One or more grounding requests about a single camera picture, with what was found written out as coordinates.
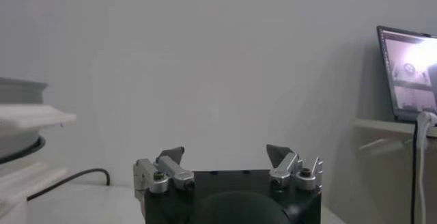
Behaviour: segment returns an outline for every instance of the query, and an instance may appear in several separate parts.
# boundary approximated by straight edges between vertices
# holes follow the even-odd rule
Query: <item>metal bracket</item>
[[[317,157],[312,169],[301,169],[296,174],[297,187],[305,191],[312,191],[317,188],[322,189],[322,165],[323,161]]]
[[[270,184],[275,188],[285,188],[289,186],[292,174],[296,172],[296,168],[299,164],[302,164],[299,160],[299,155],[289,152],[278,167],[268,172]]]
[[[161,156],[157,159],[158,170],[173,178],[173,183],[177,189],[193,190],[194,189],[194,173],[181,168],[169,156]]]
[[[139,159],[134,164],[135,197],[142,201],[145,190],[151,193],[164,193],[169,187],[169,177],[157,170],[147,158]]]

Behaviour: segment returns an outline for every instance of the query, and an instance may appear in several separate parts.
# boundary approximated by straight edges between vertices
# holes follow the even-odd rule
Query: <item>dark dome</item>
[[[272,199],[250,192],[209,196],[197,205],[189,224],[290,224],[282,207]]]

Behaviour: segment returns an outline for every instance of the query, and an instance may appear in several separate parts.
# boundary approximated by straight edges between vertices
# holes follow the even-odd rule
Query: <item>laptop screen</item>
[[[437,113],[437,39],[387,27],[378,27],[378,36],[395,116]]]

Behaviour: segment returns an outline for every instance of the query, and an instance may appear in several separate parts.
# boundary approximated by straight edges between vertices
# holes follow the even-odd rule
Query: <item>white table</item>
[[[65,184],[29,202],[30,224],[142,224],[128,187]],[[322,224],[345,224],[322,206]]]

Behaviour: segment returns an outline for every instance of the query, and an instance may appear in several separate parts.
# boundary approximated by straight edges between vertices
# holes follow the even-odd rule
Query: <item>screw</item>
[[[308,168],[304,168],[304,169],[300,170],[300,175],[304,178],[309,178],[309,177],[311,177],[311,170]]]
[[[153,173],[153,180],[157,181],[157,180],[162,180],[164,178],[164,173],[161,171],[155,171]]]
[[[193,181],[188,181],[188,182],[185,182],[185,184],[184,184],[184,189],[187,191],[193,191],[194,187],[195,187],[195,184]]]
[[[270,181],[270,186],[273,188],[273,190],[281,189],[281,183],[279,183],[277,180]]]

